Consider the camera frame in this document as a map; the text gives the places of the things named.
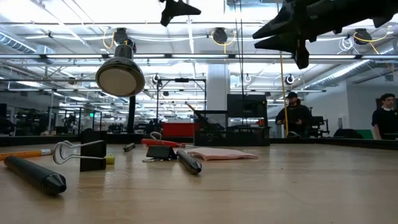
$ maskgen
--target pencil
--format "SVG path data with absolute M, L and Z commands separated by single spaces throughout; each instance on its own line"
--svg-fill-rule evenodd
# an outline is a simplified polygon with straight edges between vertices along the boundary
M 51 149 L 41 149 L 36 151 L 26 151 L 26 152 L 9 152 L 9 153 L 0 153 L 0 161 L 5 160 L 7 156 L 16 156 L 20 158 L 31 158 L 37 156 L 47 156 L 51 155 Z

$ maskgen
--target yellow pole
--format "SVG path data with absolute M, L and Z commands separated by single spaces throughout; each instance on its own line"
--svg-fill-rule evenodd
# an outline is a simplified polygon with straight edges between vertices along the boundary
M 277 1 L 277 12 L 279 13 L 279 0 Z M 286 107 L 286 91 L 285 91 L 285 81 L 284 81 L 284 66 L 282 59 L 282 52 L 279 52 L 279 60 L 280 60 L 280 79 L 282 81 L 282 94 L 284 96 L 284 110 L 285 110 L 285 136 L 289 133 L 289 122 L 287 120 L 287 107 Z

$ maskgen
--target black pen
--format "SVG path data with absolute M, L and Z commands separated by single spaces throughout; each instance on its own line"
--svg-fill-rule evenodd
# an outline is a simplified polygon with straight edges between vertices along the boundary
M 188 155 L 184 150 L 177 150 L 177 155 L 179 160 L 185 165 L 191 174 L 197 175 L 201 172 L 201 163 Z
M 19 177 L 45 194 L 57 195 L 67 189 L 67 182 L 63 175 L 33 162 L 16 156 L 8 156 L 4 160 L 4 164 L 8 169 L 14 171 Z

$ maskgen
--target man in black jacket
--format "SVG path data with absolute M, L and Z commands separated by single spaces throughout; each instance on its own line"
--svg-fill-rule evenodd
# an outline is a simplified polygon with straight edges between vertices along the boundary
M 311 111 L 297 98 L 297 94 L 290 92 L 287 95 L 289 105 L 287 106 L 287 121 L 289 123 L 289 131 L 294 131 L 301 137 L 307 136 L 307 126 L 311 122 Z M 279 125 L 285 123 L 285 108 L 276 116 L 275 122 Z
M 386 93 L 381 96 L 382 108 L 377 109 L 372 115 L 372 126 L 376 139 L 395 140 L 398 132 L 398 115 L 394 111 L 395 95 Z

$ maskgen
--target black binder clip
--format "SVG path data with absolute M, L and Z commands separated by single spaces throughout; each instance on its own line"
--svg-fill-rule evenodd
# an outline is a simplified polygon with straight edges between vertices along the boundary
M 160 136 L 159 140 L 163 142 L 162 134 L 152 132 L 149 134 L 149 136 L 152 139 L 155 139 L 156 144 L 157 139 L 153 136 L 153 134 L 158 134 Z M 171 161 L 177 159 L 177 155 L 174 153 L 173 148 L 171 146 L 166 146 L 164 143 L 163 146 L 149 146 L 146 156 L 151 157 L 151 159 L 144 159 L 143 162 Z

